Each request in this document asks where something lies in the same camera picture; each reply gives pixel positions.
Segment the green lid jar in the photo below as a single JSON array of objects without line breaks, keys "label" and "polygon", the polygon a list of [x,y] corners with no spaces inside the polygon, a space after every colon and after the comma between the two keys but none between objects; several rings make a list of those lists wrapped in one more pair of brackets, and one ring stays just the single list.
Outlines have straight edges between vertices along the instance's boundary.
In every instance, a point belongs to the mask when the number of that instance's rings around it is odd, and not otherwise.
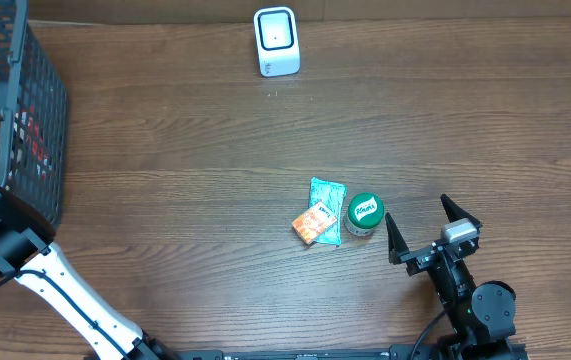
[{"label": "green lid jar", "polygon": [[348,232],[355,236],[371,235],[385,215],[382,200],[374,193],[363,192],[355,195],[347,208],[344,222]]}]

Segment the orange small box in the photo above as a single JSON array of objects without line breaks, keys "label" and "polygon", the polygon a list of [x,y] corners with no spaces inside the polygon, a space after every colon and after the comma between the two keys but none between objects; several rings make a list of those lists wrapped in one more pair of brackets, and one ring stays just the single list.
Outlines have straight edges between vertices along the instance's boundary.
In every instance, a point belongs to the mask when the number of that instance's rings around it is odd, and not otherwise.
[{"label": "orange small box", "polygon": [[292,221],[301,240],[310,245],[337,222],[337,216],[322,201],[318,201]]}]

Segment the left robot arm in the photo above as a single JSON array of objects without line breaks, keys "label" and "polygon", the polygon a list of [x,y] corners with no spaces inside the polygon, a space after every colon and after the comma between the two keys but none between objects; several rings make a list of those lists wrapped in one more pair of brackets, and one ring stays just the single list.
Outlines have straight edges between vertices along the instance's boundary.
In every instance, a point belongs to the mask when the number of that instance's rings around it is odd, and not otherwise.
[{"label": "left robot arm", "polygon": [[0,185],[0,287],[12,280],[31,289],[54,308],[92,346],[100,359],[175,359],[174,351],[114,310],[74,270],[54,242],[60,217],[55,194],[47,200],[31,179],[19,188]]}]

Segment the teal wipes packet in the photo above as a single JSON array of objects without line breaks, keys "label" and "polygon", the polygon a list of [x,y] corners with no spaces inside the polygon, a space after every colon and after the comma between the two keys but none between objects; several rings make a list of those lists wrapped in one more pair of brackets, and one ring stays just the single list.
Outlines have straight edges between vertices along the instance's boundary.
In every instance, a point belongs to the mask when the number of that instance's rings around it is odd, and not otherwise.
[{"label": "teal wipes packet", "polygon": [[340,183],[322,180],[313,177],[310,181],[309,205],[315,205],[321,201],[336,215],[336,222],[317,239],[317,243],[329,245],[341,245],[341,211],[347,188]]}]

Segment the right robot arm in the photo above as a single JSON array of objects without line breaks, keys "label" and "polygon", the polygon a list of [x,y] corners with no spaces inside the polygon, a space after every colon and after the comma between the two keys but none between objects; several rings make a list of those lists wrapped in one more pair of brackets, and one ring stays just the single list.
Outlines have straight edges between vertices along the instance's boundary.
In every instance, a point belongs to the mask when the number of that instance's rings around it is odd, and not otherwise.
[{"label": "right robot arm", "polygon": [[410,276],[428,274],[443,310],[424,328],[404,359],[525,359],[513,345],[516,293],[501,281],[474,282],[465,258],[479,248],[482,223],[450,197],[440,196],[449,222],[431,245],[410,250],[392,216],[385,215],[389,262]]}]

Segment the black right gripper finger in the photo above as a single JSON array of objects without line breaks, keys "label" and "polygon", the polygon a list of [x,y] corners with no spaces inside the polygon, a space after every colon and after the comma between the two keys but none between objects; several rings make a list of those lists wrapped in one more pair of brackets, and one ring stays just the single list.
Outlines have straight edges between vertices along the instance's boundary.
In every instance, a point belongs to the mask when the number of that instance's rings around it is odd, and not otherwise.
[{"label": "black right gripper finger", "polygon": [[389,262],[404,263],[405,257],[410,253],[410,251],[389,212],[385,214],[385,223],[388,234]]},{"label": "black right gripper finger", "polygon": [[480,229],[483,224],[474,216],[472,216],[470,213],[468,213],[466,210],[464,210],[463,208],[459,207],[449,196],[447,196],[446,194],[442,194],[440,196],[440,200],[442,203],[442,206],[444,208],[444,211],[446,213],[446,216],[449,220],[450,223],[458,221],[458,220],[462,220],[462,219],[467,219],[469,220],[477,229]]}]

